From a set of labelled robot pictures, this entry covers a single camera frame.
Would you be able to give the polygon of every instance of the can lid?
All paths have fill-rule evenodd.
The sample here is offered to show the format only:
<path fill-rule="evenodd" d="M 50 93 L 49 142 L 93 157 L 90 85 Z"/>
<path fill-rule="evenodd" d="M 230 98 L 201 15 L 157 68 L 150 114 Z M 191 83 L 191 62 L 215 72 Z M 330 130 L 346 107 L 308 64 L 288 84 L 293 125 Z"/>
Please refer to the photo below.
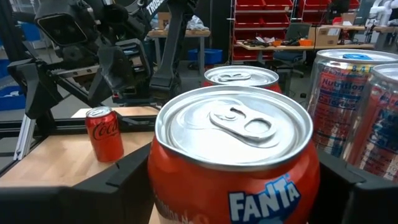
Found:
<path fill-rule="evenodd" d="M 100 118 L 102 116 L 106 116 L 112 112 L 112 108 L 108 106 L 99 106 L 89 110 L 86 113 L 87 118 Z"/>
<path fill-rule="evenodd" d="M 398 63 L 378 65 L 372 69 L 372 74 L 392 83 L 398 83 Z"/>
<path fill-rule="evenodd" d="M 317 53 L 318 58 L 324 58 L 336 62 L 364 63 L 364 64 L 382 64 L 398 63 L 398 55 L 378 52 L 374 50 L 359 49 L 330 49 L 320 50 Z"/>
<path fill-rule="evenodd" d="M 343 58 L 355 60 L 373 60 L 371 57 L 364 54 L 343 54 Z"/>
<path fill-rule="evenodd" d="M 290 98 L 229 85 L 175 97 L 155 124 L 165 148 L 205 167 L 236 171 L 275 167 L 294 158 L 312 129 L 310 115 Z"/>
<path fill-rule="evenodd" d="M 205 72 L 205 78 L 219 85 L 266 86 L 278 81 L 276 72 L 252 66 L 224 66 Z"/>

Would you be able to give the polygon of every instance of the aluminum can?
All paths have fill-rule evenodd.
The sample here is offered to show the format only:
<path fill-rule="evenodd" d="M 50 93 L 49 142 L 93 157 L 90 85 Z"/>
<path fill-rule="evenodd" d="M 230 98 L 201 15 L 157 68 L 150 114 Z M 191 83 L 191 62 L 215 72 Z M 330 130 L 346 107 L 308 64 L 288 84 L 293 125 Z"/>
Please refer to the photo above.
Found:
<path fill-rule="evenodd" d="M 398 62 L 398 55 L 371 50 L 321 50 L 312 69 L 308 112 L 319 150 L 341 156 L 351 120 L 374 66 Z"/>
<path fill-rule="evenodd" d="M 99 106 L 86 113 L 86 128 L 95 156 L 100 162 L 114 162 L 124 154 L 118 118 L 112 108 Z"/>
<path fill-rule="evenodd" d="M 259 67 L 232 65 L 212 68 L 205 72 L 203 86 L 254 86 L 282 93 L 276 72 Z"/>
<path fill-rule="evenodd" d="M 304 224 L 320 183 L 312 121 L 249 86 L 211 86 L 160 111 L 148 172 L 161 224 Z"/>
<path fill-rule="evenodd" d="M 398 182 L 398 64 L 378 65 L 371 73 L 343 159 Z"/>

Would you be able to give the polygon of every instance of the coca-cola logo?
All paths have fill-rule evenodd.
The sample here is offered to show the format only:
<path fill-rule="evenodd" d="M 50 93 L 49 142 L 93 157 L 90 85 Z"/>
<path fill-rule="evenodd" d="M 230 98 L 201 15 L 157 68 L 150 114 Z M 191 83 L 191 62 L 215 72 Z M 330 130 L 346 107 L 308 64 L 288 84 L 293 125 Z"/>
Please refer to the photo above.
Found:
<path fill-rule="evenodd" d="M 118 122 L 113 121 L 110 123 L 100 122 L 93 130 L 93 137 L 95 140 L 106 139 L 110 136 L 114 136 L 118 133 Z"/>

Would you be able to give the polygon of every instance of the silver can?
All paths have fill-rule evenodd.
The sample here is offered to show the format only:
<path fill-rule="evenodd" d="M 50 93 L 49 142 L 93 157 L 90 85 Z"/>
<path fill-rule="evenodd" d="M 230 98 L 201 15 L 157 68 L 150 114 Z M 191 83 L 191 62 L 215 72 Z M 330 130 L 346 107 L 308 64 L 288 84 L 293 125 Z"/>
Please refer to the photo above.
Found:
<path fill-rule="evenodd" d="M 397 62 L 396 54 L 371 50 L 336 49 L 317 53 L 308 105 L 317 149 L 341 156 L 370 71 L 376 65 Z"/>
<path fill-rule="evenodd" d="M 378 65 L 371 73 L 343 159 L 398 182 L 398 64 Z"/>
<path fill-rule="evenodd" d="M 306 147 L 312 121 L 302 106 L 279 93 L 212 86 L 168 102 L 157 116 L 155 134 L 161 145 L 205 167 L 264 170 Z"/>
<path fill-rule="evenodd" d="M 259 67 L 232 65 L 212 68 L 205 72 L 205 86 L 239 85 L 274 90 L 279 88 L 276 72 Z"/>

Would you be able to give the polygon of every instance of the can rim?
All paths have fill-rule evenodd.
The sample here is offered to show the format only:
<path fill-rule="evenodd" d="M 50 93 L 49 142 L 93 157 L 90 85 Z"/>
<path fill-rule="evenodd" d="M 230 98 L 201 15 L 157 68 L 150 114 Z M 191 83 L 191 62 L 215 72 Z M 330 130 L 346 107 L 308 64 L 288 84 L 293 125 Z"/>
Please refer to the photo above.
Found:
<path fill-rule="evenodd" d="M 376 76 L 376 77 L 378 77 L 378 78 L 381 78 L 381 79 L 383 79 L 383 80 L 385 80 L 385 81 L 389 81 L 389 82 L 392 82 L 392 83 L 398 83 L 398 79 L 391 78 L 391 77 L 389 77 L 389 76 L 383 74 L 383 73 L 380 71 L 380 70 L 382 70 L 382 69 L 391 68 L 391 67 L 398 68 L 398 63 L 389 63 L 389 64 L 384 64 L 384 65 L 375 66 L 375 67 L 372 69 L 372 72 L 371 72 L 371 73 L 372 73 L 374 76 Z"/>
<path fill-rule="evenodd" d="M 336 57 L 331 57 L 331 56 L 327 56 L 325 54 L 329 53 L 329 52 L 346 52 L 348 53 L 353 53 L 353 51 L 355 53 L 358 54 L 379 54 L 379 55 L 384 55 L 386 57 L 390 57 L 390 58 L 394 58 L 395 60 L 355 60 L 355 59 L 347 59 L 347 58 L 336 58 Z M 396 63 L 398 62 L 398 55 L 393 54 L 393 53 L 388 53 L 388 52 L 380 52 L 380 51 L 373 51 L 373 50 L 361 50 L 361 49 L 328 49 L 328 50 L 320 50 L 317 52 L 317 58 L 322 58 L 322 59 L 327 59 L 327 60 L 331 60 L 334 62 L 355 62 L 355 63 L 363 63 L 363 64 L 367 64 L 367 65 L 379 65 L 382 63 Z"/>
<path fill-rule="evenodd" d="M 177 104 L 179 101 L 184 100 L 185 98 L 188 98 L 190 96 L 195 96 L 197 95 L 197 92 L 200 93 L 200 91 L 207 90 L 209 88 L 214 88 L 214 91 L 217 91 L 218 89 L 224 90 L 224 91 L 239 91 L 242 90 L 243 88 L 248 89 L 250 92 L 259 92 L 259 91 L 267 91 L 271 93 L 272 95 L 276 95 L 277 97 L 281 97 L 283 100 L 291 102 L 292 106 L 294 108 L 299 108 L 301 111 L 299 113 L 302 116 L 302 119 L 305 120 L 305 122 L 309 123 L 308 126 L 308 132 L 307 134 L 304 135 L 302 138 L 302 143 L 297 145 L 293 151 L 290 153 L 280 156 L 278 158 L 274 158 L 273 160 L 266 161 L 266 162 L 256 162 L 252 164 L 215 164 L 215 163 L 209 163 L 208 161 L 203 161 L 199 157 L 195 157 L 192 155 L 189 155 L 187 151 L 177 149 L 176 147 L 173 147 L 173 145 L 168 144 L 167 142 L 163 141 L 160 138 L 160 133 L 162 132 L 162 128 L 165 126 L 164 120 L 161 118 L 164 118 L 166 113 L 168 113 L 168 110 L 174 105 Z M 216 85 L 216 86 L 208 86 L 208 87 L 203 87 L 199 88 L 196 90 L 191 90 L 186 93 L 183 93 L 181 95 L 176 96 L 169 102 L 167 102 L 162 109 L 159 111 L 159 114 L 157 115 L 157 119 L 155 122 L 155 137 L 156 140 L 159 142 L 160 145 L 164 147 L 164 150 L 168 150 L 174 153 L 177 153 L 178 155 L 182 156 L 184 159 L 187 159 L 188 161 L 192 161 L 195 164 L 199 164 L 203 167 L 209 168 L 209 169 L 214 169 L 214 170 L 225 170 L 225 171 L 235 171 L 235 172 L 248 172 L 248 171 L 260 171 L 260 170 L 267 170 L 267 169 L 273 169 L 277 166 L 280 166 L 283 163 L 286 163 L 288 161 L 291 161 L 295 159 L 298 155 L 300 155 L 303 150 L 310 144 L 311 141 L 311 136 L 313 133 L 313 122 L 310 117 L 310 115 L 307 113 L 305 108 L 297 103 L 296 101 L 290 99 L 287 96 L 284 96 L 280 93 L 276 93 L 274 91 L 266 90 L 263 88 L 259 87 L 254 87 L 254 86 L 234 86 L 234 85 Z"/>
<path fill-rule="evenodd" d="M 106 114 L 102 114 L 101 116 L 90 116 L 89 114 L 93 111 L 93 110 L 98 110 L 98 109 L 108 109 L 109 113 Z M 112 113 L 112 108 L 110 106 L 97 106 L 96 108 L 92 108 L 89 111 L 86 112 L 86 118 L 102 118 L 110 113 Z"/>
<path fill-rule="evenodd" d="M 212 80 L 210 80 L 210 79 L 208 78 L 208 76 L 209 76 L 209 74 L 210 74 L 211 72 L 214 72 L 214 71 L 217 71 L 217 70 L 222 70 L 222 69 L 227 69 L 227 68 L 231 68 L 231 69 L 232 69 L 232 68 L 245 68 L 245 69 L 251 69 L 251 68 L 253 68 L 253 69 L 256 69 L 256 70 L 260 70 L 260 71 L 262 71 L 262 72 L 270 73 L 271 75 L 273 75 L 273 76 L 275 77 L 275 80 L 274 80 L 274 81 L 269 82 L 269 83 L 266 83 L 266 84 L 261 84 L 261 85 L 250 85 L 250 86 L 253 86 L 253 87 L 267 87 L 267 86 L 275 85 L 275 84 L 278 83 L 278 81 L 279 81 L 279 75 L 278 75 L 278 73 L 276 73 L 276 72 L 274 72 L 274 71 L 272 71 L 272 70 L 266 69 L 266 68 L 260 68 L 260 67 L 254 67 L 254 66 L 247 66 L 247 65 L 228 65 L 228 66 L 221 66 L 221 67 L 216 67 L 216 68 L 209 69 L 209 70 L 207 70 L 207 71 L 205 72 L 205 74 L 204 74 L 206 81 L 210 82 L 210 83 L 213 84 L 213 85 L 229 85 L 229 84 L 225 84 L 225 83 L 214 82 L 214 81 L 212 81 Z"/>

